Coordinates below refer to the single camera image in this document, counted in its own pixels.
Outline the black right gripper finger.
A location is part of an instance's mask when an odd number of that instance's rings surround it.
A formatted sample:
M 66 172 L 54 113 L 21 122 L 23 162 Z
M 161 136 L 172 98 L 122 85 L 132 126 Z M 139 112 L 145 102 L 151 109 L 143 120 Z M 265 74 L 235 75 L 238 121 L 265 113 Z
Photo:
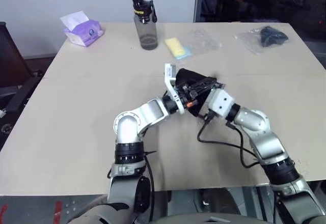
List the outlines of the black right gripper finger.
M 215 77 L 204 78 L 191 86 L 192 90 L 209 90 L 216 84 Z

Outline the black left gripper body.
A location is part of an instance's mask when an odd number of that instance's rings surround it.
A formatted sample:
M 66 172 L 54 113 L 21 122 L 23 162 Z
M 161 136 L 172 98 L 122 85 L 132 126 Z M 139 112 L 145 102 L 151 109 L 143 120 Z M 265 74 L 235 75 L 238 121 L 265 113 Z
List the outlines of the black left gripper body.
M 185 83 L 176 86 L 176 92 L 184 108 L 191 108 L 198 105 L 198 92 L 188 84 Z

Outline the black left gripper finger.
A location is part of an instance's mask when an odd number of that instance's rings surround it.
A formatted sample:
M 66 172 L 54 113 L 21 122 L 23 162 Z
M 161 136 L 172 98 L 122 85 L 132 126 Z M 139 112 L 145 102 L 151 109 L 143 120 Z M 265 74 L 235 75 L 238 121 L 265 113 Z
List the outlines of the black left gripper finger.
M 183 91 L 184 91 L 185 97 L 197 97 L 198 95 L 201 94 L 200 88 L 198 88 L 197 86 L 192 87 L 188 84 L 185 84 L 183 86 Z

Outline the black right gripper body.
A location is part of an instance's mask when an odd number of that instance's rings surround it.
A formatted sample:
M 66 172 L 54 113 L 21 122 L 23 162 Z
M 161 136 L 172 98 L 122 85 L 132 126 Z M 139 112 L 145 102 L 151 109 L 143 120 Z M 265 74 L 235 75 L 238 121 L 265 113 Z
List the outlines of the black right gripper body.
M 217 82 L 216 80 L 210 80 L 209 81 L 209 90 L 210 91 L 213 91 L 213 90 L 216 90 L 216 89 L 222 89 L 224 90 L 225 89 L 225 84 L 224 83 L 220 83 L 220 82 Z

